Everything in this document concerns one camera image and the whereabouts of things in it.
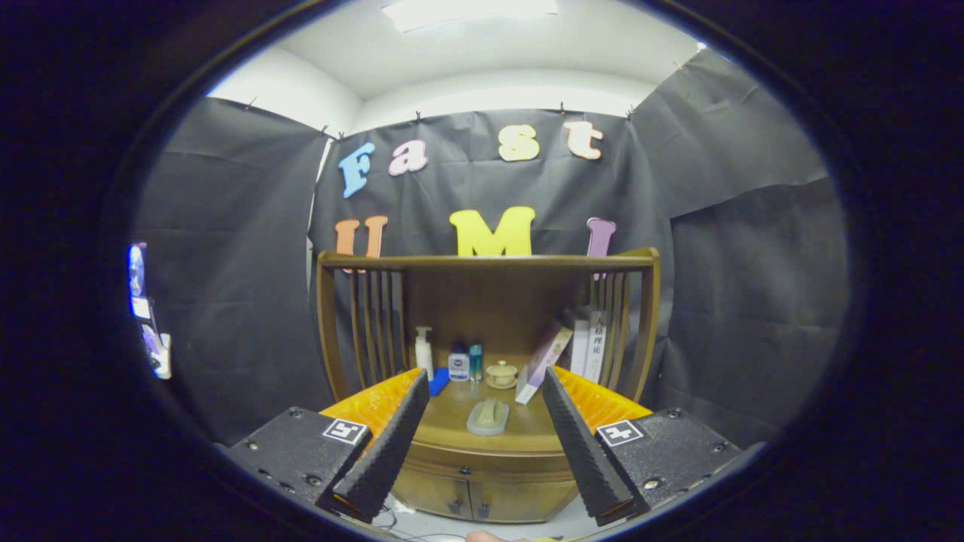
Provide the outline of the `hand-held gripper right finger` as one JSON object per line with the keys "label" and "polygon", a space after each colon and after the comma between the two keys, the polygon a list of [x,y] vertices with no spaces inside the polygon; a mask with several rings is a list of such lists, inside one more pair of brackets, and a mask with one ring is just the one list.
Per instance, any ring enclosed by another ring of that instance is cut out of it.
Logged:
{"label": "hand-held gripper right finger", "polygon": [[547,371],[541,394],[600,527],[671,507],[743,459],[738,445],[684,409],[648,411],[564,368]]}

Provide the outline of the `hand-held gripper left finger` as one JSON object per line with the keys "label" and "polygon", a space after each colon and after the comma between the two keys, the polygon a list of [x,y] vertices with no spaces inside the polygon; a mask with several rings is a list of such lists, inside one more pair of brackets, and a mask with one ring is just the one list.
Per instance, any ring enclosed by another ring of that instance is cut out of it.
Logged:
{"label": "hand-held gripper left finger", "polygon": [[221,452],[289,500],[371,522],[395,487],[429,399],[428,375],[414,368],[321,412],[289,407]]}

